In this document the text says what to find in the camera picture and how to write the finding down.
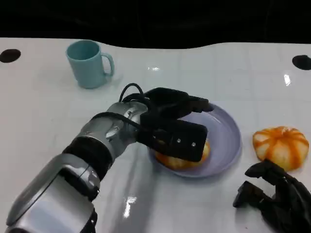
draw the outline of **lavender plate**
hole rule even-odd
[[[152,161],[176,175],[203,178],[216,175],[235,163],[241,154],[242,138],[234,119],[222,108],[212,104],[214,110],[209,113],[191,113],[181,120],[190,121],[207,127],[207,140],[210,154],[200,166],[184,170],[171,170],[156,158],[154,150],[149,150]]]

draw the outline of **orange pumpkin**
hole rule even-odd
[[[186,169],[186,168],[191,168],[191,167],[196,167],[196,166],[201,165],[208,158],[209,152],[210,152],[209,142],[206,142],[204,145],[202,159],[200,162],[190,162],[190,161],[186,161],[183,159],[173,158],[173,157],[169,157],[167,155],[161,154],[159,152],[155,152],[155,157],[164,166],[170,169],[173,169],[173,170],[178,170],[178,169]]]
[[[257,131],[253,146],[260,160],[269,159],[286,171],[300,167],[309,151],[305,136],[285,126]]]

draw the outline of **white tabletop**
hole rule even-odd
[[[232,202],[245,180],[274,193],[267,182],[244,176],[258,162],[251,143],[254,131],[285,125],[297,127],[311,140],[311,73],[292,65],[295,55],[311,54],[310,45],[224,43],[148,50],[101,44],[113,56],[116,74],[112,83],[85,90],[77,86],[65,57],[73,41],[0,38],[0,51],[21,51],[17,61],[0,63],[1,232],[17,195],[131,82],[145,91],[159,86],[183,90],[223,107],[241,130],[242,156],[220,176],[189,180],[154,168],[145,146],[129,146],[94,201],[97,231],[272,232],[258,210],[237,211]],[[311,189],[310,159],[291,174]]]

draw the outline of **silver robotic arm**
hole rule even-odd
[[[182,102],[172,102],[174,97]],[[194,100],[184,92],[165,88],[126,98],[114,103],[106,113],[96,115],[63,153],[42,169],[14,202],[6,233],[95,233],[97,214],[92,201],[100,191],[100,181],[115,159],[136,141],[173,157],[201,159],[206,128],[176,118],[191,111],[211,111],[208,100]],[[188,153],[180,157],[181,151]]]

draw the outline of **mug handle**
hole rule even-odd
[[[101,53],[102,57],[106,57],[110,63],[110,73],[107,74],[105,73],[105,75],[107,75],[108,77],[111,77],[114,73],[115,73],[115,63],[113,62],[112,56],[109,53],[106,52],[102,52]]]

